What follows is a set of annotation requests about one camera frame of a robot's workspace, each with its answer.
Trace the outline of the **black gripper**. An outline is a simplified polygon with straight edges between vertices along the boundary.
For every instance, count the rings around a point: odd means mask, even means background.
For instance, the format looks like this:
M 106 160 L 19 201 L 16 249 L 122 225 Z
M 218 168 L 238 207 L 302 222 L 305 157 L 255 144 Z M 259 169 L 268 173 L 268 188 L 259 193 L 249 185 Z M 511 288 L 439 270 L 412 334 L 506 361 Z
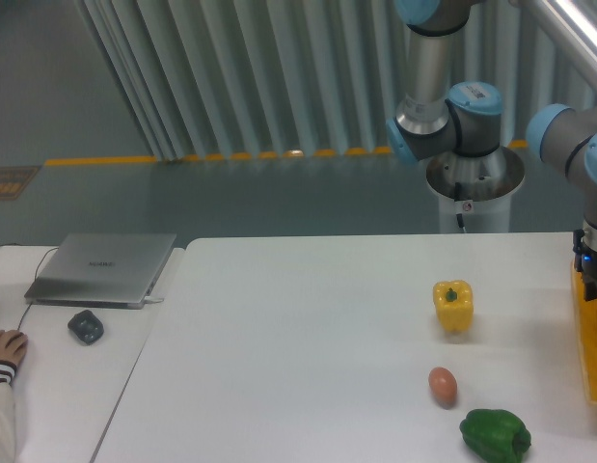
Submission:
M 583 299 L 597 299 L 597 229 L 573 231 L 574 269 L 583 282 Z

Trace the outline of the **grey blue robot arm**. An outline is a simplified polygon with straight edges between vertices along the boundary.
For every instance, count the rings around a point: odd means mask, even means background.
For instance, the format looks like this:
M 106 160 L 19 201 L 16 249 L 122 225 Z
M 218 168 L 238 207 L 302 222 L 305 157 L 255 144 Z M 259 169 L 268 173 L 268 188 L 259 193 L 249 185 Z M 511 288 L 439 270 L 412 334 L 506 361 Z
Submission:
M 389 144 L 407 163 L 427 160 L 427 181 L 440 198 L 441 225 L 466 228 L 477 207 L 508 199 L 520 186 L 521 159 L 502 147 L 502 96 L 480 81 L 448 83 L 451 48 L 467 24 L 469 1 L 399 1 L 410 32 L 410 79 L 386 122 Z M 552 104 L 530 120 L 526 139 L 541 161 L 583 191 L 583 225 L 573 234 L 583 298 L 597 299 L 597 106 Z

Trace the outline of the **striped sleeve forearm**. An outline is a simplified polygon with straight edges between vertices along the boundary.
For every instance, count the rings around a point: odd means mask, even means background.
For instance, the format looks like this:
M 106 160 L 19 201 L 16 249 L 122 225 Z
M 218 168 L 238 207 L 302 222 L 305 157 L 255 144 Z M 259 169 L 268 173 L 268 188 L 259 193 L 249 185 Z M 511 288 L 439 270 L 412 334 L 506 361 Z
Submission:
M 15 408 L 11 385 L 15 373 L 13 364 L 0 362 L 0 462 L 15 462 Z

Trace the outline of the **person's hand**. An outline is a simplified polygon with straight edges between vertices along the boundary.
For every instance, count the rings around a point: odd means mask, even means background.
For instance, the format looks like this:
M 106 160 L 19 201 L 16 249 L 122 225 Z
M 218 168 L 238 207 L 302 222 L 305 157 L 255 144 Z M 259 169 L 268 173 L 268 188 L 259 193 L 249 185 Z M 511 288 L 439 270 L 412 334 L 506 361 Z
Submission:
M 17 371 L 28 349 L 28 337 L 18 330 L 0 330 L 0 365 Z

